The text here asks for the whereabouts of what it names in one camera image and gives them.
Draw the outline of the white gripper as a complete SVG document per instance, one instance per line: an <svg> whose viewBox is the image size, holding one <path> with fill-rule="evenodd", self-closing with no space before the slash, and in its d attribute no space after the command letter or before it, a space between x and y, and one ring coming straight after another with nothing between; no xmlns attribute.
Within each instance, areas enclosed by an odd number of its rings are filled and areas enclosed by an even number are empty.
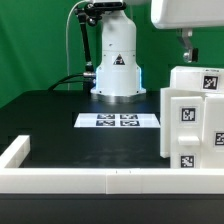
<svg viewBox="0 0 224 224"><path fill-rule="evenodd" d="M195 27L224 26L224 0L152 0L151 21L158 29L177 30L186 63L198 61L199 49L190 38Z"/></svg>

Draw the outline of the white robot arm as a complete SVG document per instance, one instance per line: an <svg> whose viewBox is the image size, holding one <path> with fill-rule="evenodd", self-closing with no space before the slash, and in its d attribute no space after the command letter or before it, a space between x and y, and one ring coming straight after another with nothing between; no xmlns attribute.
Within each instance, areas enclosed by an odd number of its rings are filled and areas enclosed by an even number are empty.
<svg viewBox="0 0 224 224"><path fill-rule="evenodd" d="M136 26L125 14L128 5L144 3L151 4L150 19L156 28L180 31L188 62L197 58L189 40L192 30L224 25L224 0L89 0L89 8L102 17L102 61L92 94L123 98L146 93L136 63Z"/></svg>

